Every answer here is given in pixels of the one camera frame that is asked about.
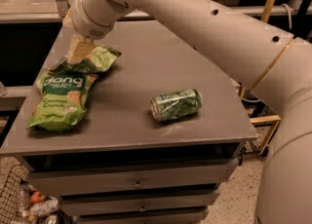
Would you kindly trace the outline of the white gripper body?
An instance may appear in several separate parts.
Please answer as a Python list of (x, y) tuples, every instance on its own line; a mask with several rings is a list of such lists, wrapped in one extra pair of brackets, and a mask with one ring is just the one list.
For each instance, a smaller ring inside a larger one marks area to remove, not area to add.
[(75, 0), (68, 10), (62, 25), (72, 27), (83, 38), (99, 40), (104, 38), (112, 29), (112, 25), (104, 26), (95, 23), (86, 13), (83, 0)]

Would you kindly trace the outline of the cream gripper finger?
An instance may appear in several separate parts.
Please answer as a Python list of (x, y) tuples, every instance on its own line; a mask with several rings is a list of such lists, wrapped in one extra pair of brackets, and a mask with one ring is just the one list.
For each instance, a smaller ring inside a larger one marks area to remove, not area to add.
[(80, 35), (73, 35), (70, 40), (67, 61), (69, 63), (81, 62), (96, 45), (89, 39), (85, 39)]

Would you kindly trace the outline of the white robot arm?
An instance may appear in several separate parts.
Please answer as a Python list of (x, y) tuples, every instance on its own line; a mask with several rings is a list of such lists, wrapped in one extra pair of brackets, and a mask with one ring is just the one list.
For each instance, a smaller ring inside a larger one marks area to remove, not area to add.
[(254, 224), (312, 224), (312, 44), (212, 0), (75, 0), (64, 21), (98, 40), (134, 9), (154, 17), (280, 116)]

